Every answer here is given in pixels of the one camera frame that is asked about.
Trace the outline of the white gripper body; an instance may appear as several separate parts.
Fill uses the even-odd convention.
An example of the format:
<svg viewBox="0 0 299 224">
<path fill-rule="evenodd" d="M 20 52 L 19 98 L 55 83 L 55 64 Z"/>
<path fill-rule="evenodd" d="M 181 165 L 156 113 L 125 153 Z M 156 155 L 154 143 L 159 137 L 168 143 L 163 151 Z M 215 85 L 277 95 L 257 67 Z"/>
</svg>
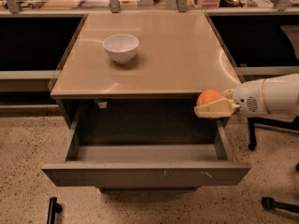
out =
<svg viewBox="0 0 299 224">
<path fill-rule="evenodd" d="M 239 105 L 239 114 L 245 117 L 261 117 L 269 114 L 264 102 L 264 79 L 245 82 L 235 88 L 233 99 Z"/>
</svg>

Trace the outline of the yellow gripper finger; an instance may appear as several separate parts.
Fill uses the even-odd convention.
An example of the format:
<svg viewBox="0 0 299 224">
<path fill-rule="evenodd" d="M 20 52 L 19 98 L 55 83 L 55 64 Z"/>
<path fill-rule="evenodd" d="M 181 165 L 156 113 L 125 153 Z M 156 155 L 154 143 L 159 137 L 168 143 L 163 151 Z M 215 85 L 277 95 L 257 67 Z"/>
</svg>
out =
<svg viewBox="0 0 299 224">
<path fill-rule="evenodd" d="M 194 108 L 195 115 L 200 119 L 220 119 L 231 117 L 240 108 L 232 99 L 220 97 L 207 104 Z"/>
<path fill-rule="evenodd" d="M 228 89 L 228 90 L 222 91 L 221 95 L 226 97 L 227 99 L 232 99 L 233 93 L 234 93 L 234 89 Z"/>
</svg>

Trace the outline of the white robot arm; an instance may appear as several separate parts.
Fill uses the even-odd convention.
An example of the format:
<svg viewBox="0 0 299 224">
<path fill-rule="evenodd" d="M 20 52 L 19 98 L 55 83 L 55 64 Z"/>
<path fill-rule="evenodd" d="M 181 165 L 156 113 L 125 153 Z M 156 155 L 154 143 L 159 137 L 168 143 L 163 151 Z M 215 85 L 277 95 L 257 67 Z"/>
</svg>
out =
<svg viewBox="0 0 299 224">
<path fill-rule="evenodd" d="M 299 74 L 238 82 L 226 90 L 204 90 L 193 110 L 200 119 L 228 118 L 234 113 L 248 118 L 279 111 L 298 114 Z"/>
</svg>

